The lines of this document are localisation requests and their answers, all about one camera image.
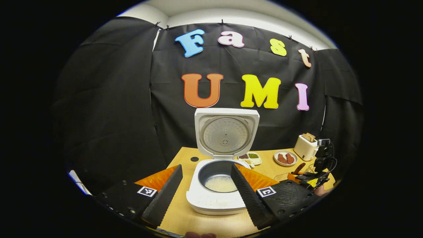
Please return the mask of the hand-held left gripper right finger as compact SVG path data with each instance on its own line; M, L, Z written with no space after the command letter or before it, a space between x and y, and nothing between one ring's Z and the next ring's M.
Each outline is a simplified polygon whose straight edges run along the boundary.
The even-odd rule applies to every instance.
M272 185L254 188L253 180L245 178L251 172L253 170L237 164L231 167L231 178L257 229L286 224L321 200L320 196L292 180L272 180Z

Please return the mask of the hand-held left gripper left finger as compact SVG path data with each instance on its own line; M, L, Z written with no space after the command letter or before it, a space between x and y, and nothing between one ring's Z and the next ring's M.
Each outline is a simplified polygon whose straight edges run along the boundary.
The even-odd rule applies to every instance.
M182 165L179 164L137 182L121 181L95 199L126 220L156 229L161 225L182 178Z

